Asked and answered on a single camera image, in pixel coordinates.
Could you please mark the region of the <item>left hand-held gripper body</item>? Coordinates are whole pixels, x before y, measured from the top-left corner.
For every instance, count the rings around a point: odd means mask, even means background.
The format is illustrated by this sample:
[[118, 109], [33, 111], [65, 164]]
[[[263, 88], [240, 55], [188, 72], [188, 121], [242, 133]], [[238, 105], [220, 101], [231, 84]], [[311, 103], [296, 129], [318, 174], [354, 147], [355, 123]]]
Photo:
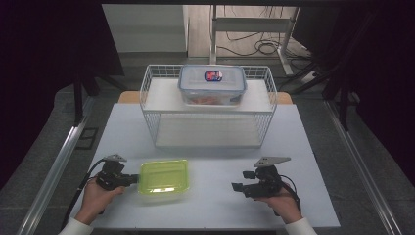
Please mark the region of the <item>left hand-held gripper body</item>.
[[118, 154], [107, 156], [104, 158], [102, 170], [97, 174], [96, 182], [105, 190], [112, 191], [119, 186], [128, 187], [130, 185], [129, 178], [126, 174], [122, 174], [125, 159]]

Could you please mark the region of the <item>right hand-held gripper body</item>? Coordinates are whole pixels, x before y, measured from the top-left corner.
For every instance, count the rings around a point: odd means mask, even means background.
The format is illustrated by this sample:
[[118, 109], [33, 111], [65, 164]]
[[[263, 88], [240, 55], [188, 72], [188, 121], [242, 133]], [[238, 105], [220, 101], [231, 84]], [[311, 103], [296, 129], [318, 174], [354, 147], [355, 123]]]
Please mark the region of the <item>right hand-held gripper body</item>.
[[261, 157], [255, 164], [256, 184], [244, 185], [243, 193], [248, 198], [269, 198], [277, 194], [284, 183], [276, 168], [277, 164], [289, 161], [290, 157]]

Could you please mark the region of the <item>green lidded plastic container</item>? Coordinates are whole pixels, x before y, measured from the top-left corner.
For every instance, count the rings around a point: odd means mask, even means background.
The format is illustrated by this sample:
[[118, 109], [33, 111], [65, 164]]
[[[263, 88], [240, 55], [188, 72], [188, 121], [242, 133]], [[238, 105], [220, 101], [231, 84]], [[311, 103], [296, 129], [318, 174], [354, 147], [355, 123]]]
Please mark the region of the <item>green lidded plastic container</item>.
[[146, 162], [140, 166], [138, 192], [147, 197], [169, 198], [190, 187], [187, 160]]

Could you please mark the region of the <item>white wire shelf rack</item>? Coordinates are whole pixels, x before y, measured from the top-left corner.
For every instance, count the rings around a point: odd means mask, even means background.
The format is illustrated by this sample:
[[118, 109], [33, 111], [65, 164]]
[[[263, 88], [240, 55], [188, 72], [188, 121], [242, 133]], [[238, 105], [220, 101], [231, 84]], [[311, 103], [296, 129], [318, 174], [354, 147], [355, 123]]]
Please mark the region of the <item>white wire shelf rack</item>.
[[174, 148], [258, 148], [277, 107], [270, 68], [238, 66], [247, 90], [239, 106], [189, 106], [177, 87], [185, 65], [149, 65], [140, 89], [140, 105], [156, 146]]

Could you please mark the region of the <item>clear container with blue lid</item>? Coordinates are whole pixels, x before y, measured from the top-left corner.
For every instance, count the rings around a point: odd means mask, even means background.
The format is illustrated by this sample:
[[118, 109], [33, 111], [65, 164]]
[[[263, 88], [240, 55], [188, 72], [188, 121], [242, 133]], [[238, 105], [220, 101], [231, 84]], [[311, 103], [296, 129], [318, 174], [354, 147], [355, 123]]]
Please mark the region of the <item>clear container with blue lid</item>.
[[239, 106], [247, 90], [244, 69], [238, 66], [185, 65], [177, 87], [189, 106]]

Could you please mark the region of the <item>person's left hand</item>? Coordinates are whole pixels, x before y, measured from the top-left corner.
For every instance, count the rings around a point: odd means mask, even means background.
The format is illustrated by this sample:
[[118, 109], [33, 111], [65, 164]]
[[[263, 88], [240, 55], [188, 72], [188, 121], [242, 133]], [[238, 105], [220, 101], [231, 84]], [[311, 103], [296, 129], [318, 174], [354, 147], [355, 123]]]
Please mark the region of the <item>person's left hand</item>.
[[81, 208], [74, 219], [90, 225], [113, 198], [123, 194], [124, 191], [124, 186], [116, 187], [111, 191], [105, 190], [96, 182], [96, 177], [93, 177], [85, 186]]

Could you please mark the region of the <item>person's right hand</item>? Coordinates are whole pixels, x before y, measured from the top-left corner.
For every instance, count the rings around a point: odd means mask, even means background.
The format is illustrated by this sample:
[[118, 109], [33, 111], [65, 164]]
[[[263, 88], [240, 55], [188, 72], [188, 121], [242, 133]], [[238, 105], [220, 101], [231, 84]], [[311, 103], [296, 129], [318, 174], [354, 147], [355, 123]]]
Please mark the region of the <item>person's right hand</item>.
[[297, 203], [291, 194], [284, 188], [269, 198], [255, 198], [256, 201], [264, 202], [276, 213], [278, 213], [286, 224], [291, 224], [302, 219]]

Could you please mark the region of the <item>wooden table board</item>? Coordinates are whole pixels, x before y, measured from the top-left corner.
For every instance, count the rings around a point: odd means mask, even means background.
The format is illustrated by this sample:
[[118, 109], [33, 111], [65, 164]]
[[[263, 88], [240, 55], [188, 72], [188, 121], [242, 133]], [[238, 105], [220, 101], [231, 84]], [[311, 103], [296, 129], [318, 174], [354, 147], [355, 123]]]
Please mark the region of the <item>wooden table board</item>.
[[[120, 94], [118, 101], [122, 104], [137, 104], [140, 102], [139, 91], [124, 91]], [[293, 100], [286, 92], [279, 92], [277, 94], [277, 103], [282, 105], [292, 105]]]

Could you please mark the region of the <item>black stand leg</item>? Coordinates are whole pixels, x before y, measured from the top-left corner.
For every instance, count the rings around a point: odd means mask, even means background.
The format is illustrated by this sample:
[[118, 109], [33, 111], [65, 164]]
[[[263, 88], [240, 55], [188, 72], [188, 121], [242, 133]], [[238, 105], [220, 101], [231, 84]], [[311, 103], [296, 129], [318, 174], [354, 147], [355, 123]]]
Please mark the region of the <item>black stand leg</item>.
[[83, 118], [83, 99], [82, 89], [85, 89], [89, 96], [97, 96], [99, 94], [99, 86], [95, 77], [91, 74], [77, 73], [73, 79], [73, 95], [74, 95], [74, 126], [79, 126]]

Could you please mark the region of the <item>black stand legs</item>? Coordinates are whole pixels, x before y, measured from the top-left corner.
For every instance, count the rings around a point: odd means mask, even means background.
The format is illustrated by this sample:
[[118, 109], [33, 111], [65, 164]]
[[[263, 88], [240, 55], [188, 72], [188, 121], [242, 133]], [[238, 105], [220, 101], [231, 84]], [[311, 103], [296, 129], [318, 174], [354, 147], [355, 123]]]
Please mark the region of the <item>black stand legs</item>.
[[349, 131], [347, 125], [347, 111], [349, 105], [351, 104], [351, 101], [349, 100], [350, 85], [349, 79], [346, 75], [345, 66], [342, 63], [339, 63], [329, 70], [323, 70], [316, 63], [310, 63], [299, 72], [293, 75], [287, 75], [286, 81], [278, 84], [279, 90], [282, 90], [284, 86], [288, 85], [294, 80], [305, 78], [307, 74], [312, 72], [316, 72], [317, 75], [300, 87], [288, 90], [288, 93], [291, 95], [300, 94], [310, 89], [311, 87], [326, 82], [321, 95], [326, 101], [334, 100], [337, 95], [340, 95], [340, 100], [337, 102], [338, 121], [340, 122], [340, 125], [344, 131]]

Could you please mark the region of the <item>white power strip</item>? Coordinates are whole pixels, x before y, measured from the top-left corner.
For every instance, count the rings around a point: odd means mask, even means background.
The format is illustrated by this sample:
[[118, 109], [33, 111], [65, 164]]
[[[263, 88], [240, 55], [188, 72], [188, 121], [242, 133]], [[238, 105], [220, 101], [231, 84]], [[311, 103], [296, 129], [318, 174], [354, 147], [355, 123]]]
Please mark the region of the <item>white power strip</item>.
[[303, 83], [303, 84], [306, 84], [306, 83], [310, 82], [311, 80], [313, 80], [317, 75], [318, 75], [318, 73], [313, 70], [310, 73], [308, 73], [305, 77], [303, 77], [300, 80], [300, 82]]

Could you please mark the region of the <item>black curtain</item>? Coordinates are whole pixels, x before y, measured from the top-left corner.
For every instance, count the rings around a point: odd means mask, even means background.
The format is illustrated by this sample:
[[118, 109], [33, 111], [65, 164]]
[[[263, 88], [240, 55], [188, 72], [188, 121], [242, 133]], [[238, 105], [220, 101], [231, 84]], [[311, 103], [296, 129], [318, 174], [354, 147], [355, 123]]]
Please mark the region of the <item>black curtain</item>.
[[[365, 15], [358, 6], [302, 7], [293, 37], [329, 70]], [[345, 70], [330, 79], [323, 96], [335, 96], [344, 77], [359, 98], [357, 112], [415, 186], [415, 0], [378, 2]]]
[[122, 75], [102, 0], [0, 0], [0, 190], [77, 78]]

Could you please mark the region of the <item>white cabinet panel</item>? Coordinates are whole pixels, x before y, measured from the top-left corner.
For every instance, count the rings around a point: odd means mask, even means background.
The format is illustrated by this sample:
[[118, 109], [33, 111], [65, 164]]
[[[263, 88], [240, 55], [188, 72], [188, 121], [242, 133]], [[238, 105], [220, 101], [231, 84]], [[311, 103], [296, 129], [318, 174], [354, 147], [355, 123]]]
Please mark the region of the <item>white cabinet panel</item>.
[[186, 52], [186, 5], [102, 5], [118, 52]]

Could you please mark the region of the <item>aluminium rail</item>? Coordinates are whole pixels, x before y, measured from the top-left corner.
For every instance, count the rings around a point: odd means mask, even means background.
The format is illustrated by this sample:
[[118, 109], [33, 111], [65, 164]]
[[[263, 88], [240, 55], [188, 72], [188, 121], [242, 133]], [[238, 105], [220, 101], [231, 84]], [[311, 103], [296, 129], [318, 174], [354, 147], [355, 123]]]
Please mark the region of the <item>aluminium rail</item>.
[[86, 98], [83, 105], [83, 115], [81, 116], [79, 124], [74, 125], [70, 129], [60, 152], [55, 158], [16, 235], [33, 235], [36, 231], [57, 188], [58, 182], [64, 173], [76, 143], [80, 138], [84, 126], [87, 120], [89, 120], [94, 103], [95, 99], [93, 97], [88, 96]]
[[336, 109], [336, 105], [333, 101], [325, 101], [324, 105], [329, 112], [329, 116], [336, 127], [348, 154], [356, 168], [357, 174], [370, 198], [372, 205], [374, 206], [383, 226], [385, 227], [388, 235], [403, 235], [401, 228], [399, 227], [397, 220], [392, 212], [392, 209], [376, 184], [372, 174], [370, 173], [366, 163], [363, 161], [362, 156], [355, 145], [350, 133], [342, 126], [340, 122], [340, 114]]

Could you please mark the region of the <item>white metal desk frame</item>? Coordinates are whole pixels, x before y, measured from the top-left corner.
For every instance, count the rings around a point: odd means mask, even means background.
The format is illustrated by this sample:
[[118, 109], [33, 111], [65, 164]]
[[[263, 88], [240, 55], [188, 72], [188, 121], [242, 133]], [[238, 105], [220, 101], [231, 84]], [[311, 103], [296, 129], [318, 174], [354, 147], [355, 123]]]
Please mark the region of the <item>white metal desk frame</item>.
[[209, 62], [216, 63], [216, 34], [218, 32], [269, 32], [269, 33], [283, 33], [284, 38], [277, 47], [277, 53], [286, 75], [293, 75], [292, 68], [287, 59], [286, 52], [288, 43], [292, 36], [294, 25], [298, 16], [300, 8], [295, 7], [290, 16], [284, 18], [230, 18], [219, 17], [217, 15], [217, 6], [211, 5], [210, 16], [210, 48], [209, 48]]

